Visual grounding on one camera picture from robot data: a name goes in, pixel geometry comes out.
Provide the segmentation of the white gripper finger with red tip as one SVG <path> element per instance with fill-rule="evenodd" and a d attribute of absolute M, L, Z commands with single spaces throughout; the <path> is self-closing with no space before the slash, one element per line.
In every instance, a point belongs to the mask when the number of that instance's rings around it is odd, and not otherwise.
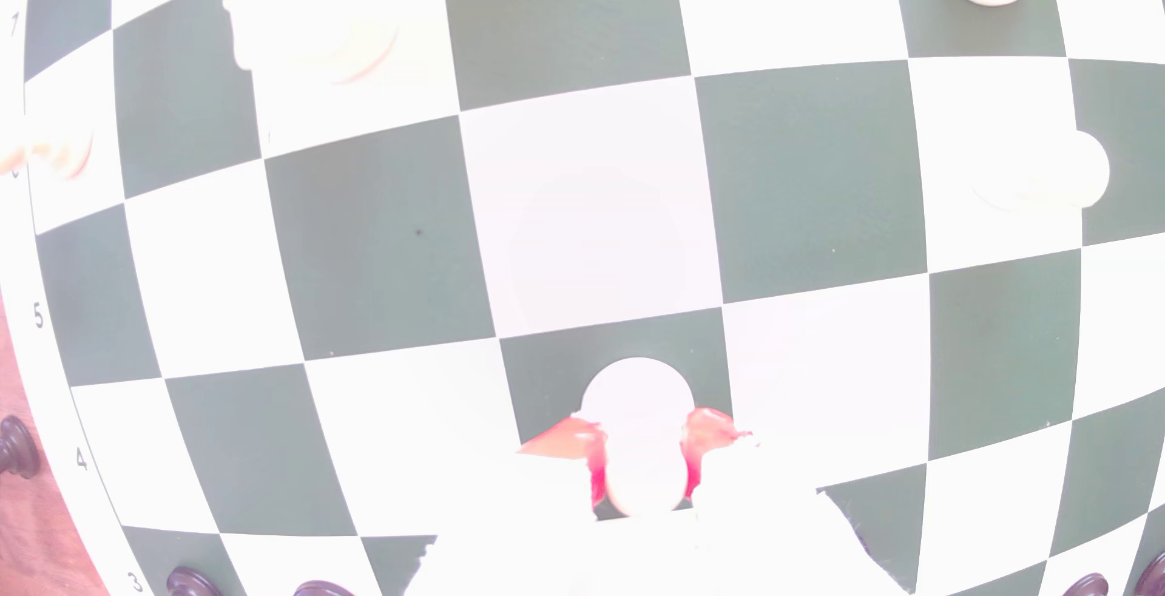
<path fill-rule="evenodd" d="M 592 559 L 603 431 L 569 416 L 516 452 L 475 457 L 407 595 L 574 595 Z"/>
<path fill-rule="evenodd" d="M 713 407 L 682 430 L 705 595 L 901 595 L 795 449 Z"/>

